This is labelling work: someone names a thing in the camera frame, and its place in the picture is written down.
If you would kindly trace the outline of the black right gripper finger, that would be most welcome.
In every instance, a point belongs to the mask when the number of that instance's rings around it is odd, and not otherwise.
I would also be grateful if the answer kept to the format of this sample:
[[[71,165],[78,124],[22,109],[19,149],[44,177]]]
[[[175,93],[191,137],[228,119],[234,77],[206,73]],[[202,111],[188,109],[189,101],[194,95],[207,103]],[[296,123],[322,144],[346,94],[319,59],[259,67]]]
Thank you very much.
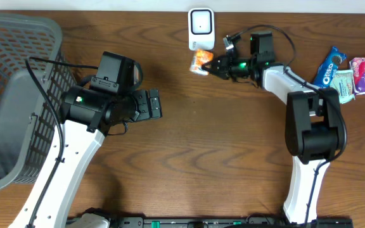
[[[220,60],[212,60],[202,65],[202,69],[218,69],[220,66]]]
[[[205,67],[205,71],[207,71],[211,75],[214,75],[216,77],[222,78],[222,72],[220,70],[218,70],[218,69]]]

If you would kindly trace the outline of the orange small box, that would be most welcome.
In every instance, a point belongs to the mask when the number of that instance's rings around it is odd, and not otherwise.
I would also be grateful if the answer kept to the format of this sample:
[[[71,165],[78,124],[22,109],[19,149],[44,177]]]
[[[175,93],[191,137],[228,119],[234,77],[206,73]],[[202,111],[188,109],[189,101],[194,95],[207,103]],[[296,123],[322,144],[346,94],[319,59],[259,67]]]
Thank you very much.
[[[214,58],[214,54],[210,51],[197,49],[194,53],[193,60],[190,65],[190,72],[198,74],[198,75],[208,75],[209,73],[206,70],[202,69],[202,65],[212,61]]]

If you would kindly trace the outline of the blue snack wrapper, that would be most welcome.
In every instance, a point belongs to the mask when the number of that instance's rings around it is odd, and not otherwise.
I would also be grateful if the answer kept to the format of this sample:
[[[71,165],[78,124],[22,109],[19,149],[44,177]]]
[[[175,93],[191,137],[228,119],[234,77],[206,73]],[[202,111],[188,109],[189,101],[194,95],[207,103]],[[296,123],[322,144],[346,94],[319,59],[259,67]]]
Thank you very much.
[[[339,49],[333,46],[327,55],[326,59],[317,70],[313,84],[320,88],[327,88],[338,70],[339,66],[347,59],[347,55],[340,52]]]

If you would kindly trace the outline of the teal snack packet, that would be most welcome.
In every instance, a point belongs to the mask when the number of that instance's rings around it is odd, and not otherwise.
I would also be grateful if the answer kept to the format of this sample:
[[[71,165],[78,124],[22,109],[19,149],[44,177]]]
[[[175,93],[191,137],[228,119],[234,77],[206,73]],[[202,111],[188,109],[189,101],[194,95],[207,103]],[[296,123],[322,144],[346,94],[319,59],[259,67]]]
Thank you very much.
[[[355,99],[354,76],[352,70],[338,70],[330,83],[330,87],[336,89],[341,104],[348,103]]]

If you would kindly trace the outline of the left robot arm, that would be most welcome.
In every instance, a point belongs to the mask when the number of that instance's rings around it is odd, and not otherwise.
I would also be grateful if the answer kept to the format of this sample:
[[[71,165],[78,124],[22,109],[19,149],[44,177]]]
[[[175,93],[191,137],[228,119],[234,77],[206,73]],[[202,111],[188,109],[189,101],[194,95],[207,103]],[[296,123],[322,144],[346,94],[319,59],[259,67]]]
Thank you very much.
[[[11,227],[66,227],[69,209],[86,168],[110,129],[162,117],[157,89],[140,86],[141,65],[105,51],[96,75],[72,86],[55,109],[44,90],[56,127],[37,180]]]

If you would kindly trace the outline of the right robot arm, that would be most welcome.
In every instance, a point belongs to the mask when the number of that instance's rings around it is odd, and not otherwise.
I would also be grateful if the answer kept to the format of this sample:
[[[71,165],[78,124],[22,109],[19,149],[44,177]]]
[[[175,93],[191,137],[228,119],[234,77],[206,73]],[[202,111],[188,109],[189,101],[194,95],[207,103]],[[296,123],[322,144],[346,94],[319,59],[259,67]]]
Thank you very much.
[[[249,59],[238,57],[236,43],[240,38],[240,34],[226,36],[226,54],[203,63],[201,68],[224,80],[248,79],[285,104],[285,143],[293,163],[283,204],[285,222],[290,226],[316,227],[324,175],[347,142],[338,92],[320,89],[296,75],[289,65],[278,63],[272,32],[251,34]]]

